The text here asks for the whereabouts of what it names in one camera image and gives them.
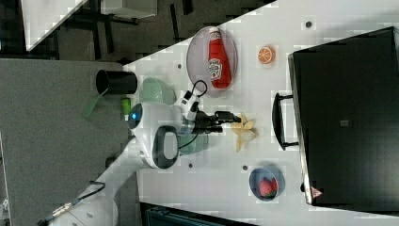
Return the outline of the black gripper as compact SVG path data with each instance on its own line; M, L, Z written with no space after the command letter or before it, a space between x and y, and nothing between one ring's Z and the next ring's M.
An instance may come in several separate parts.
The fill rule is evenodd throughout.
M214 115L208 116L199 111L195 118L194 134L222 133L223 128L219 123L239 123L241 119L229 111L217 111Z

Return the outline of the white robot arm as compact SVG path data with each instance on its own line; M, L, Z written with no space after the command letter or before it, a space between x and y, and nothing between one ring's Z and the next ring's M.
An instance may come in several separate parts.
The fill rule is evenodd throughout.
M58 207L38 226L116 226L115 196L133 174L171 168L179 157L181 135L221 133L223 123L240 120L228 111L209 116L199 110L197 101L135 105L129 115L133 137L122 153L81 195Z

